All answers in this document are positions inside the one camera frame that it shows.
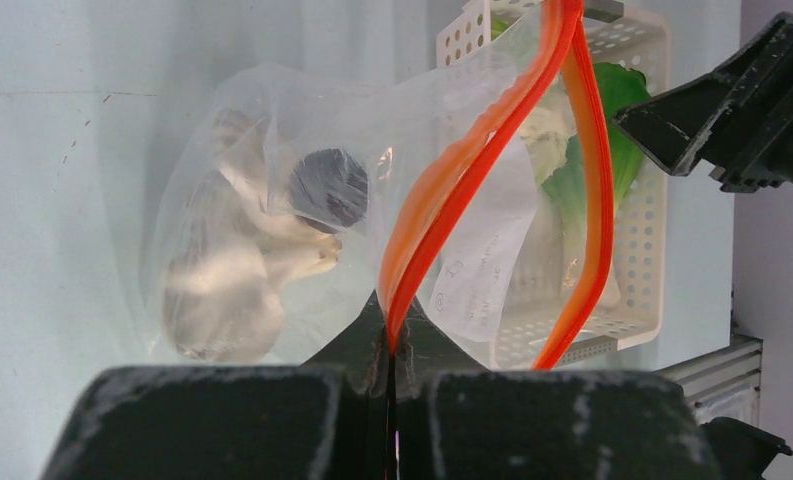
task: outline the white basket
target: white basket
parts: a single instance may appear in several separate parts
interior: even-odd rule
[[[514,21],[537,3],[470,1],[463,13],[438,34],[437,66],[455,63],[468,51],[488,44],[490,15]],[[646,75],[650,93],[666,90],[670,38],[663,18],[625,6],[620,19],[610,23],[587,21],[586,24],[594,62],[634,68]],[[664,293],[666,194],[666,176],[654,163],[645,161],[616,217],[614,272],[622,301],[610,313],[591,316],[582,330],[589,334],[585,335],[588,340],[571,347],[566,363],[649,342],[658,335]],[[530,366],[554,326],[554,319],[536,320],[530,315],[538,300],[533,287],[534,262],[530,262],[528,252],[536,249],[534,245],[523,245],[509,285],[506,314],[489,351],[482,351],[486,349],[469,342],[458,342],[491,368]],[[602,341],[594,342],[592,337]]]

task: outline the white wall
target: white wall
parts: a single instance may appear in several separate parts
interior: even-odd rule
[[[743,0],[742,39],[793,0]],[[764,339],[761,427],[793,447],[793,187],[735,199],[735,315]]]
[[[137,271],[217,84],[262,62],[404,79],[463,0],[431,4],[0,0],[0,479],[37,477],[103,368],[152,361]]]

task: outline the bok choy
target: bok choy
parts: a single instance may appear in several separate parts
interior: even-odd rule
[[[612,63],[593,66],[606,121],[617,109],[649,98],[643,74]],[[637,178],[643,163],[643,152],[608,122],[608,141],[614,174],[614,212],[620,206]],[[584,263],[587,238],[587,209],[584,169],[578,137],[567,145],[566,162],[543,182],[543,190],[557,205],[563,221],[564,273],[562,294],[575,287]],[[598,305],[613,308],[620,302],[620,288],[612,274]]]

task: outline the clear plastic bag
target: clear plastic bag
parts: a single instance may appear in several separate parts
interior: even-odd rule
[[[383,89],[261,65],[228,80],[161,202],[149,292],[161,321],[141,325],[145,338],[201,361],[304,361],[363,307],[413,182],[513,74],[436,70]],[[498,328],[536,209],[532,176],[512,142],[464,218],[483,228],[456,232],[441,255],[474,267],[473,280],[443,287],[457,317],[426,295],[432,320],[482,339]],[[477,288],[479,267],[495,272],[493,288]],[[482,331],[458,323],[487,304]]]

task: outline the dark round object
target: dark round object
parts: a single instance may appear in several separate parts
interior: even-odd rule
[[[349,154],[329,148],[307,155],[290,177],[290,201],[303,221],[326,233],[349,228],[367,211],[367,173]]]

